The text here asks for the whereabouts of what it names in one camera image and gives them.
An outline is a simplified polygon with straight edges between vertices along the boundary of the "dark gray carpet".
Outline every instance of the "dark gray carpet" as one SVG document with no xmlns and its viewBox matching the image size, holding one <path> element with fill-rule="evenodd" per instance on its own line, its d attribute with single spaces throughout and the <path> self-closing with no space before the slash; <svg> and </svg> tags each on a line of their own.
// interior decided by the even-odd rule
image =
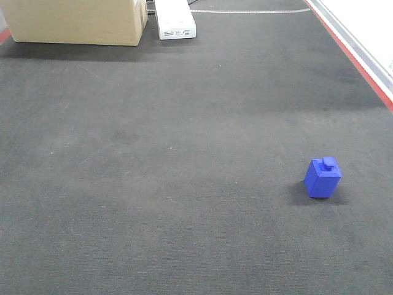
<svg viewBox="0 0 393 295">
<path fill-rule="evenodd" d="M 392 294 L 392 114 L 311 12 L 194 16 L 0 47 L 0 293 Z M 344 178 L 311 200 L 323 156 Z"/>
</svg>

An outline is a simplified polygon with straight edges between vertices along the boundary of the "blue block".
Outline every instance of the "blue block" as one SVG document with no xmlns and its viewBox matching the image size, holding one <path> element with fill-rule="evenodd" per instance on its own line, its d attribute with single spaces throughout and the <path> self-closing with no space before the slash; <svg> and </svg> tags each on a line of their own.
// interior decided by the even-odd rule
<svg viewBox="0 0 393 295">
<path fill-rule="evenodd" d="M 305 185 L 311 198 L 330 198 L 342 177 L 336 159 L 313 159 L 309 165 Z"/>
</svg>

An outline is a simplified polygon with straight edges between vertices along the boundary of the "white wall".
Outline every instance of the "white wall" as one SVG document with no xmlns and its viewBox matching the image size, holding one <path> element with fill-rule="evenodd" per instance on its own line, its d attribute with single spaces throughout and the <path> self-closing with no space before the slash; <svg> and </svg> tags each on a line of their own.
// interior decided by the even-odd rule
<svg viewBox="0 0 393 295">
<path fill-rule="evenodd" d="M 7 27 L 6 20 L 0 9 L 0 33 Z"/>
<path fill-rule="evenodd" d="M 320 1 L 393 77 L 393 1 Z"/>
</svg>

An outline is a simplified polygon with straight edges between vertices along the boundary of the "white box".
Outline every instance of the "white box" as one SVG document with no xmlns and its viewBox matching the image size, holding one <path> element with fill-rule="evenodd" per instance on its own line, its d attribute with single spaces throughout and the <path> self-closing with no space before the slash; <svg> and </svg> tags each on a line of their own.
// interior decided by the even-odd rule
<svg viewBox="0 0 393 295">
<path fill-rule="evenodd" d="M 187 0 L 155 0 L 160 40 L 195 38 L 197 26 Z"/>
</svg>

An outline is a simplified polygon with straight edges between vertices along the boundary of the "cable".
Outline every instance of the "cable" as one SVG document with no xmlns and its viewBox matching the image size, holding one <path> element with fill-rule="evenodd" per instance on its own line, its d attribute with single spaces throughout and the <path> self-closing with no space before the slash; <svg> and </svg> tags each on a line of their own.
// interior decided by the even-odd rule
<svg viewBox="0 0 393 295">
<path fill-rule="evenodd" d="M 146 4 L 154 4 L 154 0 L 146 0 Z M 154 9 L 148 9 L 147 10 L 147 15 L 154 15 L 155 10 Z"/>
<path fill-rule="evenodd" d="M 149 14 L 154 14 L 154 9 L 147 10 Z M 191 12 L 201 14 L 300 14 L 302 12 L 311 11 L 310 8 L 297 10 L 204 10 L 191 9 Z"/>
</svg>

